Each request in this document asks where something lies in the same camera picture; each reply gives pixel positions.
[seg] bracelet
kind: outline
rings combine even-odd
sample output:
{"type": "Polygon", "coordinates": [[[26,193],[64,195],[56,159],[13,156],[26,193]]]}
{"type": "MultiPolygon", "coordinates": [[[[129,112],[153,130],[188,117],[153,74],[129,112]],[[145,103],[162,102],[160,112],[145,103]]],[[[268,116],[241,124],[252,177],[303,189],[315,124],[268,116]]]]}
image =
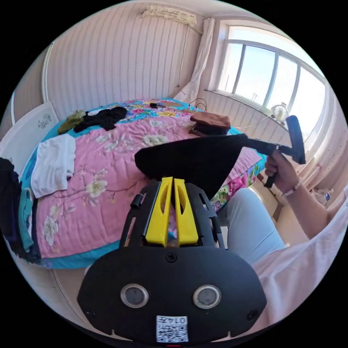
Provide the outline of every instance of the bracelet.
{"type": "Polygon", "coordinates": [[[296,186],[295,186],[292,190],[283,193],[283,194],[282,194],[282,197],[290,196],[290,195],[293,194],[301,185],[302,185],[302,180],[301,180],[301,178],[298,178],[298,183],[296,184],[296,186]]]}

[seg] light blue pants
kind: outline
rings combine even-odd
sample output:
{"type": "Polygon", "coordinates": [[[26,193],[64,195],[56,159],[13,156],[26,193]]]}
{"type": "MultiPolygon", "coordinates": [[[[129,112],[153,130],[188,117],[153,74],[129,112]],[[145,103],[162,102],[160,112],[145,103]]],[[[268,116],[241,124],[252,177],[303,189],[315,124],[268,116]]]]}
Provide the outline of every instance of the light blue pants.
{"type": "Polygon", "coordinates": [[[217,216],[228,227],[227,247],[249,264],[266,254],[285,248],[265,206],[254,192],[239,189],[217,216]]]}

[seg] yellow part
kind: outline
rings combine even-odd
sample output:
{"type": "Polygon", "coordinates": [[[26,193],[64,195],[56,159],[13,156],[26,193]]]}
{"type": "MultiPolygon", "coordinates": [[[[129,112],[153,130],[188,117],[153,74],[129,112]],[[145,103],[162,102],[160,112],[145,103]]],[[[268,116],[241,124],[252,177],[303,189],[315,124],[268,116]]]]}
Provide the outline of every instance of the yellow part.
{"type": "Polygon", "coordinates": [[[178,246],[183,244],[196,244],[198,242],[198,233],[189,197],[187,195],[185,181],[183,179],[174,179],[174,194],[178,246]]]}
{"type": "Polygon", "coordinates": [[[172,177],[162,178],[145,236],[148,243],[167,246],[172,186],[172,177]]]}

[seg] hand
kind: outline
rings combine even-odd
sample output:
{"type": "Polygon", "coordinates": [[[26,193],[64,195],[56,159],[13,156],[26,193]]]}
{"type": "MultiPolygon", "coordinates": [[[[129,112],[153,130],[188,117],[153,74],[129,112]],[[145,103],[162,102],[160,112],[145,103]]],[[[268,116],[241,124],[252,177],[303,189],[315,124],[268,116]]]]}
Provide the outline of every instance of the hand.
{"type": "Polygon", "coordinates": [[[267,156],[265,168],[267,176],[277,173],[274,184],[283,193],[290,191],[298,183],[294,167],[279,151],[274,151],[272,156],[267,156]]]}

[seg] pink floral bedspread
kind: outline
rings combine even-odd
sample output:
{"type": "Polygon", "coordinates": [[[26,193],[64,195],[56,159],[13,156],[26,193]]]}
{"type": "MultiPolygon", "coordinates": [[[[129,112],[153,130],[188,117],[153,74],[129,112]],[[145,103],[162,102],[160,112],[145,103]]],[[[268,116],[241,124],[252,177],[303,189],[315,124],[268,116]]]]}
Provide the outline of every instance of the pink floral bedspread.
{"type": "MultiPolygon", "coordinates": [[[[75,173],[68,189],[38,201],[37,239],[42,258],[83,253],[118,241],[133,197],[149,183],[135,165],[135,153],[143,147],[195,137],[188,133],[192,125],[190,115],[149,117],[77,138],[75,173]]],[[[224,185],[233,184],[259,160],[255,151],[243,148],[224,185]]],[[[172,211],[170,231],[176,235],[174,216],[172,211]]]]}

